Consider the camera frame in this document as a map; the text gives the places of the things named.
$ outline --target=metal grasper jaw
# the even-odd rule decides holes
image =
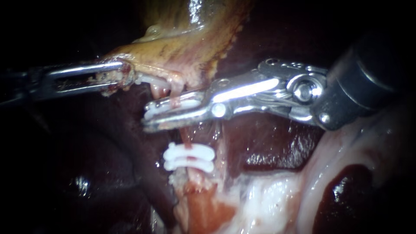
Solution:
[[[148,133],[172,130],[206,120],[266,112],[314,125],[309,106],[326,88],[326,69],[267,59],[257,69],[214,80],[208,88],[183,93],[181,107],[172,98],[149,102],[142,119]]]

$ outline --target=dark background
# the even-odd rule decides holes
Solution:
[[[270,5],[265,14],[273,14],[273,7],[283,8],[286,10],[279,13],[287,12],[288,20],[306,25],[308,17],[317,16],[328,37],[339,40],[339,51],[369,28],[386,26],[397,35],[403,54],[412,55],[409,35],[414,26],[410,23],[410,6],[363,1],[263,4]],[[144,33],[136,7],[132,0],[2,3],[0,69],[76,62],[104,55]],[[2,228],[12,232],[42,233],[56,215],[56,191],[47,173],[52,166],[50,159],[56,156],[53,135],[35,120],[37,116],[36,105],[0,110],[2,207],[6,216]]]

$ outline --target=metal screw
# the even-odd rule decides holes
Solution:
[[[277,63],[279,63],[279,60],[278,59],[275,59],[275,58],[270,58],[270,59],[266,60],[266,64],[267,65],[270,65],[270,66],[274,66]]]
[[[227,112],[227,108],[222,103],[216,103],[211,109],[211,113],[218,118],[223,117],[225,112]]]
[[[321,120],[321,122],[327,124],[329,123],[329,121],[331,120],[329,117],[329,114],[322,112],[319,114],[319,119]]]
[[[299,101],[308,102],[308,101],[311,101],[313,97],[312,89],[313,89],[313,84],[309,82],[303,82],[299,84],[295,88],[295,90],[293,90],[293,94]]]
[[[229,83],[230,83],[230,80],[228,80],[228,79],[221,79],[221,80],[217,81],[218,86],[221,86],[221,87],[225,87]]]

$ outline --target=dark red liver tissue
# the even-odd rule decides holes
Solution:
[[[248,114],[225,121],[228,167],[241,172],[300,169],[323,131],[272,114]]]

